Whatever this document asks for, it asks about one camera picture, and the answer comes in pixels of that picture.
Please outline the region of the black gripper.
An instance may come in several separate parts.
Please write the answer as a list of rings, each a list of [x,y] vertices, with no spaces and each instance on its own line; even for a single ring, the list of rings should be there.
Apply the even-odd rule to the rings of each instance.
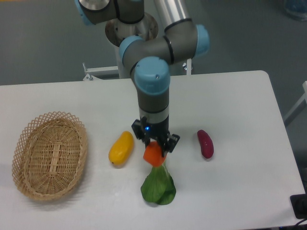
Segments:
[[[151,138],[160,142],[162,157],[165,157],[169,152],[173,152],[180,140],[179,135],[169,133],[169,117],[155,124],[149,123],[147,118],[143,117],[140,120],[136,119],[131,127],[135,137],[141,140],[145,147],[150,144]]]

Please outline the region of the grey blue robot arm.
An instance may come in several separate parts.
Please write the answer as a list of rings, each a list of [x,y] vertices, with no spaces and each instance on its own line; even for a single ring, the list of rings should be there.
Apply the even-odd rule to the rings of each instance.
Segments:
[[[208,52],[206,28],[194,24],[183,0],[155,2],[165,34],[154,39],[149,39],[142,0],[77,0],[75,5],[86,25],[117,22],[119,58],[138,95],[134,134],[146,146],[156,140],[162,156],[172,152],[180,137],[169,132],[169,66]]]

